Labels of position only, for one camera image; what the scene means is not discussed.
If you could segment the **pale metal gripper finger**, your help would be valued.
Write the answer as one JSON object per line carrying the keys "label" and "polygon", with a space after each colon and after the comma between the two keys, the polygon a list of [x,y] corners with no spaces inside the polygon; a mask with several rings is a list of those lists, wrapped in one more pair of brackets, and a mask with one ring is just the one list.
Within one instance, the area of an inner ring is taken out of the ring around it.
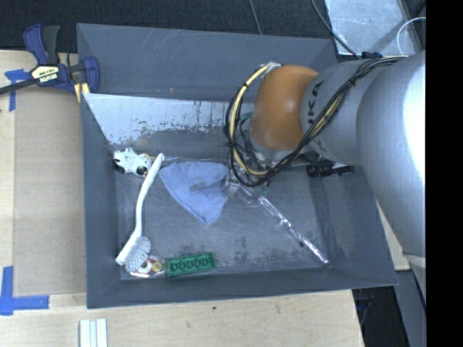
{"label": "pale metal gripper finger", "polygon": [[229,179],[222,179],[211,184],[200,182],[190,187],[191,192],[204,192],[207,189],[218,189],[223,195],[233,197],[239,189],[239,183]]}

